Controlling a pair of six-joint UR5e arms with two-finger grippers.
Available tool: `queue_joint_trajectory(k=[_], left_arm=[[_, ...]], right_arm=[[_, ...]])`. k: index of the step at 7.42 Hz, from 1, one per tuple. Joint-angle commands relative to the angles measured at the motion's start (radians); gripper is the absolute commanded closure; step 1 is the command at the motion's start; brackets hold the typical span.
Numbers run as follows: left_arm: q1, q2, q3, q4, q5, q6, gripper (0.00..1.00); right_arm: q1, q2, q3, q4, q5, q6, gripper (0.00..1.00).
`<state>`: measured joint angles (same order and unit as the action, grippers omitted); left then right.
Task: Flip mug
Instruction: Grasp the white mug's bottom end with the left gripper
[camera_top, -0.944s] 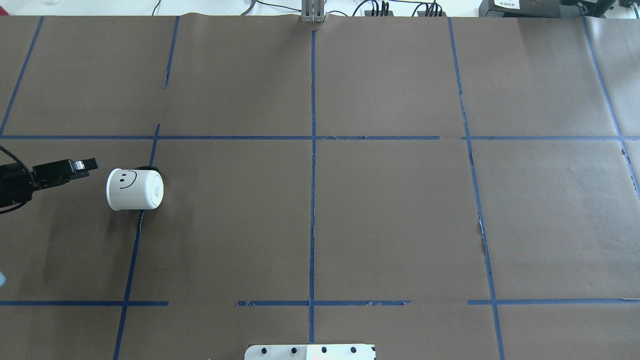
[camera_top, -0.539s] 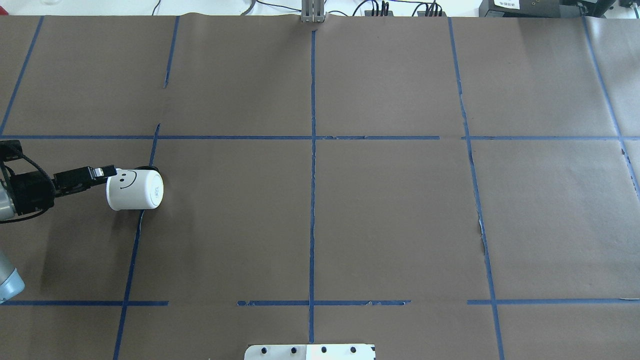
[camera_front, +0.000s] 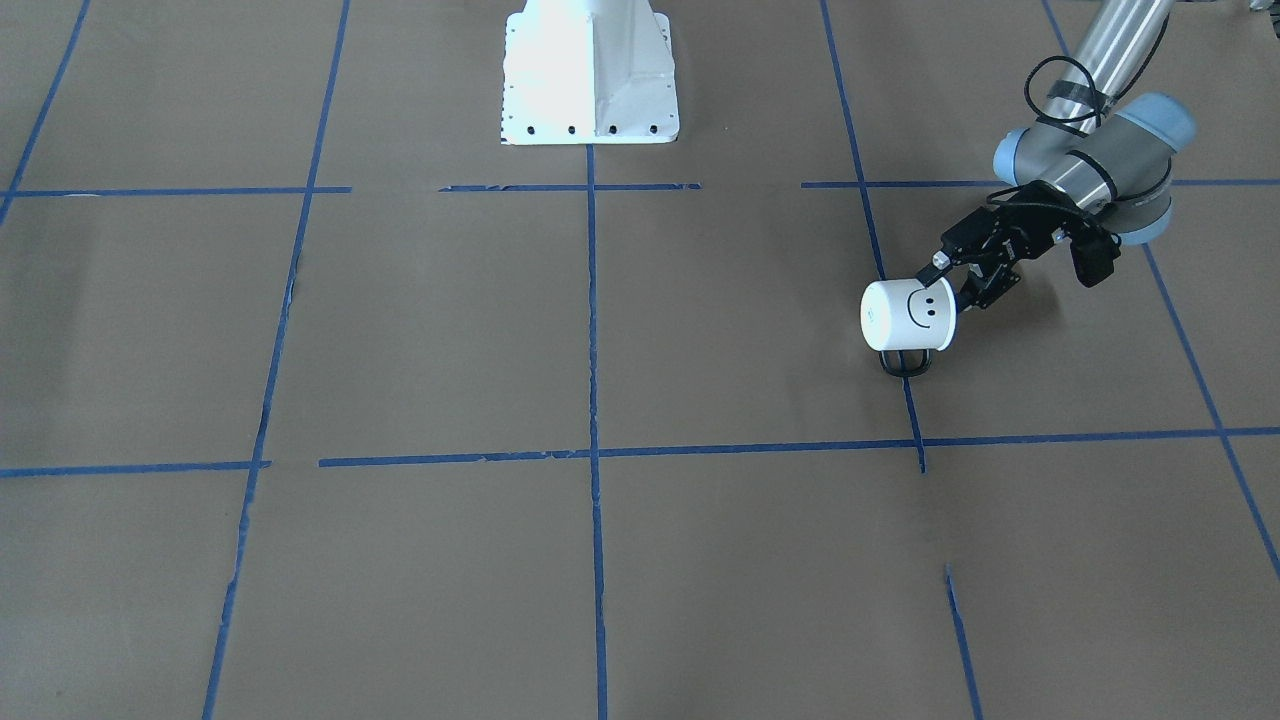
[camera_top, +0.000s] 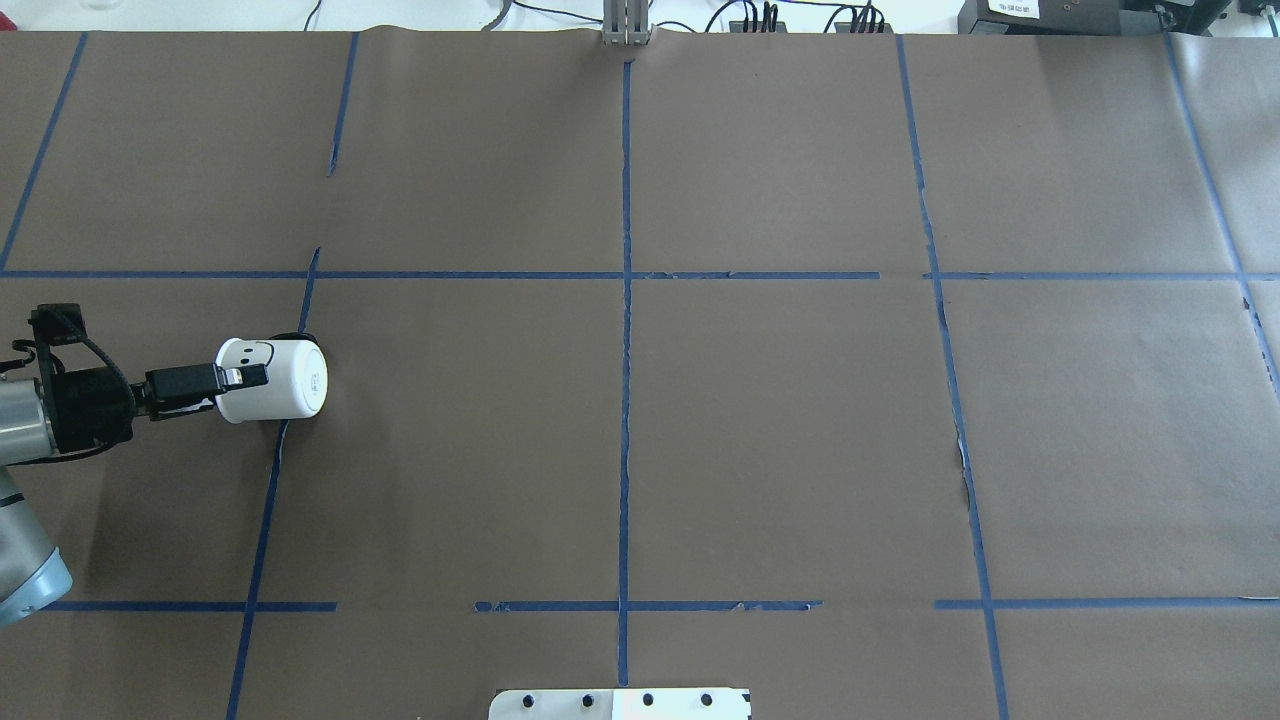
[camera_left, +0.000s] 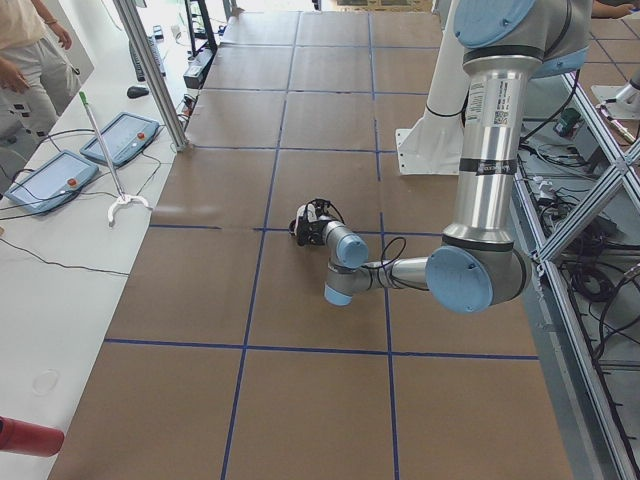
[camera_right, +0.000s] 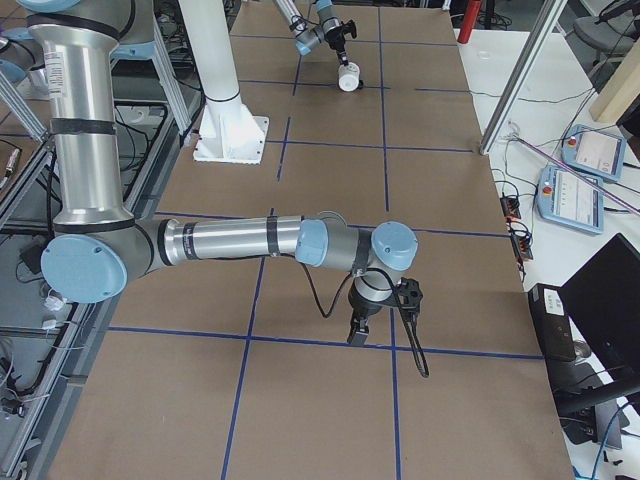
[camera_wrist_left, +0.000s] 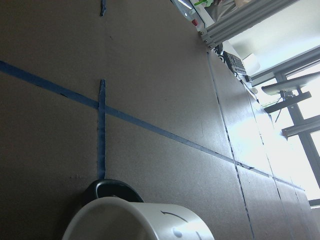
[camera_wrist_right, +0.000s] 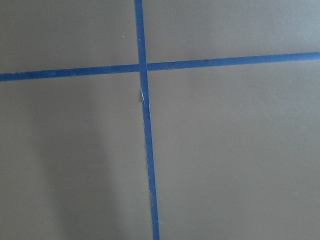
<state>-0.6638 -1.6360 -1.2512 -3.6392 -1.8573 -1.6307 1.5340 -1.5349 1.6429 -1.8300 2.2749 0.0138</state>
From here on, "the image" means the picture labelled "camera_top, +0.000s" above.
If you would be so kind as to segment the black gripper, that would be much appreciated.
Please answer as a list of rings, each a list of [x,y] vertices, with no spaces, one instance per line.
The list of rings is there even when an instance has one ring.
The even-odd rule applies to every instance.
[[[163,368],[136,383],[109,366],[44,364],[42,404],[56,451],[91,451],[132,439],[137,418],[164,421],[206,413],[223,393],[268,383],[265,364]]]

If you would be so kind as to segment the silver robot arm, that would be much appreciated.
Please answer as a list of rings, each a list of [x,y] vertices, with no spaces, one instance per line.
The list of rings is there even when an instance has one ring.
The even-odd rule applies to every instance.
[[[1,623],[12,625],[60,600],[73,584],[13,466],[72,462],[133,437],[133,421],[201,413],[215,398],[266,386],[265,364],[163,368],[128,382],[108,366],[45,372],[3,382]]]

